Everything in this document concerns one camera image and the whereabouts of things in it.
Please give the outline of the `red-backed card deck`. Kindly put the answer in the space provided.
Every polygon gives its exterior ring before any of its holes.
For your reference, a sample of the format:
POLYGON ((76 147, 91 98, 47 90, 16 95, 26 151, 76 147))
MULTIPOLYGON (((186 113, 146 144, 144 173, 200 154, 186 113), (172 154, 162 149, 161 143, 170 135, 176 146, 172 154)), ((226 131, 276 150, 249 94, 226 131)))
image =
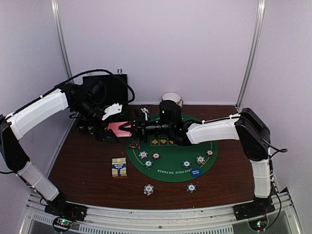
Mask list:
POLYGON ((108 124, 108 130, 112 130, 117 137, 135 137, 131 121, 112 122, 108 124))

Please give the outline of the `red black all-in triangle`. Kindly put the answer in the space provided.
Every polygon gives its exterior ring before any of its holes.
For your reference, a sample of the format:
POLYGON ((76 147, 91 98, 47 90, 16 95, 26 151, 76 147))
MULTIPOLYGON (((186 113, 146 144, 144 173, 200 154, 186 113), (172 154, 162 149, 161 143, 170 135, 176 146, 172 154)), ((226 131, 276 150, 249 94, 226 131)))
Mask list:
POLYGON ((139 140, 133 140, 128 147, 132 149, 141 149, 139 140))

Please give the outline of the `blue tan ten chip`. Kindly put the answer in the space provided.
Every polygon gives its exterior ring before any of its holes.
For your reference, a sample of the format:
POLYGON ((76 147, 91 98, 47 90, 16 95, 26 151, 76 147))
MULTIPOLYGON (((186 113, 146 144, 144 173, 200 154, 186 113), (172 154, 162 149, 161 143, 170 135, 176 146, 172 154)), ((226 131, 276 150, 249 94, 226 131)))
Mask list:
POLYGON ((139 152, 138 156, 140 159, 144 159, 148 157, 148 153, 146 151, 141 151, 139 152))

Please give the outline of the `brown black chip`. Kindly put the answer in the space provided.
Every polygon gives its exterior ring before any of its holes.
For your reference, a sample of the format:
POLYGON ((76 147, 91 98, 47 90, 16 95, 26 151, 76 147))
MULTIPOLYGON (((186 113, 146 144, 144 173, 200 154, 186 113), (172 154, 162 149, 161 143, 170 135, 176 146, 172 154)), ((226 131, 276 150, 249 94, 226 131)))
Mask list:
POLYGON ((161 155, 159 153, 153 153, 152 154, 152 159, 153 160, 158 160, 158 159, 160 159, 160 157, 161 157, 161 155))
POLYGON ((206 151, 206 155, 207 155, 207 157, 213 157, 214 156, 214 152, 212 150, 207 150, 206 151))

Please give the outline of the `green blue chip bottom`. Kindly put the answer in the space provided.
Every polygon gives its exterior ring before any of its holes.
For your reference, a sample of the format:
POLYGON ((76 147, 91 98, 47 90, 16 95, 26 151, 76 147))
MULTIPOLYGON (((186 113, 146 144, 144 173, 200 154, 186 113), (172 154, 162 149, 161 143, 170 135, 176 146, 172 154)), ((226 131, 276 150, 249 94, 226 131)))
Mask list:
POLYGON ((182 162, 182 166, 184 168, 190 168, 191 165, 192 165, 192 163, 189 160, 185 160, 185 161, 182 162))

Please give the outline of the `blue small blind button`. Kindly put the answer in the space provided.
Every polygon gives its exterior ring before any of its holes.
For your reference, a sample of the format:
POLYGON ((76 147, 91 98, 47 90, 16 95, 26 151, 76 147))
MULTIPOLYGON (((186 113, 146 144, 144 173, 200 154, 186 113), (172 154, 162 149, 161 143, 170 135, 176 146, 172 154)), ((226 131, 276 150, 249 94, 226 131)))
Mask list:
POLYGON ((191 169, 191 176, 192 177, 200 177, 202 175, 202 172, 199 168, 192 168, 191 169))

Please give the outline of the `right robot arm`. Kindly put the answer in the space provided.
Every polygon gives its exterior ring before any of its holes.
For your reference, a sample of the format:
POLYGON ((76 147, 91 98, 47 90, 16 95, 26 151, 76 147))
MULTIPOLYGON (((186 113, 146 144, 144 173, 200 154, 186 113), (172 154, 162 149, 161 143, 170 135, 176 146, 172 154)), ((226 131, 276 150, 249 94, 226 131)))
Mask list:
POLYGON ((149 135, 166 135, 179 146, 191 146, 215 140, 239 140, 250 160, 254 178, 254 199, 250 211, 262 214, 270 205, 271 175, 270 130, 250 109, 228 117, 208 121, 182 120, 181 107, 172 100, 159 104, 159 119, 151 120, 147 111, 135 110, 135 118, 119 126, 137 140, 149 135))

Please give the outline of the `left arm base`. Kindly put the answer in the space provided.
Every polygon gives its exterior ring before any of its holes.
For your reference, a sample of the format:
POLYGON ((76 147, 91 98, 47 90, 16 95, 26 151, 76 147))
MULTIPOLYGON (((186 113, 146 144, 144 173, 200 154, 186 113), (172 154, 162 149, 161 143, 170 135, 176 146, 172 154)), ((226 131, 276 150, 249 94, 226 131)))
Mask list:
POLYGON ((65 217, 71 221, 84 221, 87 210, 88 208, 86 206, 67 202, 63 208, 59 208, 58 210, 56 208, 52 208, 50 205, 47 205, 44 209, 44 211, 48 214, 65 217))

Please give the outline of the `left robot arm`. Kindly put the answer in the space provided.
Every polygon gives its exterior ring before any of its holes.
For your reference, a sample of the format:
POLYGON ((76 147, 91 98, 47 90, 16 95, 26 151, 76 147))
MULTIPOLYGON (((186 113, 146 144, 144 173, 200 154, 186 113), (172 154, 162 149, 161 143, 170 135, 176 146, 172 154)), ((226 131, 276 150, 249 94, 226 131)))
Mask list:
POLYGON ((0 117, 0 152, 6 166, 11 173, 15 173, 36 190, 59 216, 66 216, 70 212, 65 194, 30 161, 19 140, 35 126, 67 108, 91 122, 97 139, 103 140, 106 119, 119 114, 122 104, 114 103, 104 110, 100 109, 95 95, 100 94, 101 85, 102 82, 98 82, 94 87, 88 88, 74 83, 62 84, 19 111, 0 117))

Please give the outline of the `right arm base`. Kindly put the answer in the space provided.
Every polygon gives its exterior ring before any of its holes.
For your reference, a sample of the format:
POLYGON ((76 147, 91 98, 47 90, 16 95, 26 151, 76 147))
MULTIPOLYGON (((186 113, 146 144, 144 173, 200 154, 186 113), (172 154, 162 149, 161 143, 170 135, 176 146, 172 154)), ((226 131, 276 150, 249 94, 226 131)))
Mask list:
POLYGON ((275 206, 273 204, 256 203, 253 201, 234 205, 233 210, 236 220, 244 220, 273 212, 275 211, 275 206))

